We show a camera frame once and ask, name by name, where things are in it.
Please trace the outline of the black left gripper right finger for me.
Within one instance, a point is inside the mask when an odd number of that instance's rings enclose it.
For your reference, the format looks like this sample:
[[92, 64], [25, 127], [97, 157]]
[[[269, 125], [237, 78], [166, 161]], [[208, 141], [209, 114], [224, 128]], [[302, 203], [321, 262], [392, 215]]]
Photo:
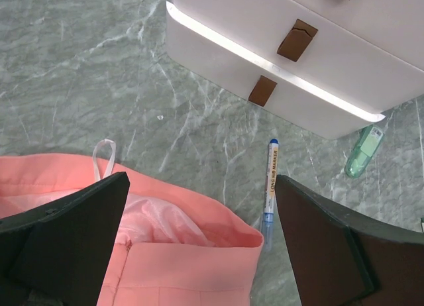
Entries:
[[422, 305], [423, 234], [370, 218], [288, 176], [276, 202], [302, 305]]

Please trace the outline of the white drawer organizer box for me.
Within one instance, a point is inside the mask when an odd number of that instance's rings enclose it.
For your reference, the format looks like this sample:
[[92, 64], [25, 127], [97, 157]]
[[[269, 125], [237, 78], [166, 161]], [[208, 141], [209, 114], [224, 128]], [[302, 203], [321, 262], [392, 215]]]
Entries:
[[423, 0], [169, 0], [193, 73], [323, 138], [423, 94]]

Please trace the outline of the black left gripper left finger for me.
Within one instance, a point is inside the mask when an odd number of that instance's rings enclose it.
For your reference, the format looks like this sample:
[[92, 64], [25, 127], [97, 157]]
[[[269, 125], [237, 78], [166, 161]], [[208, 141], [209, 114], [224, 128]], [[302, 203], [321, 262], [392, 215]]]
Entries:
[[118, 172], [80, 191], [1, 219], [1, 304], [35, 290], [65, 305], [96, 305], [129, 178]]

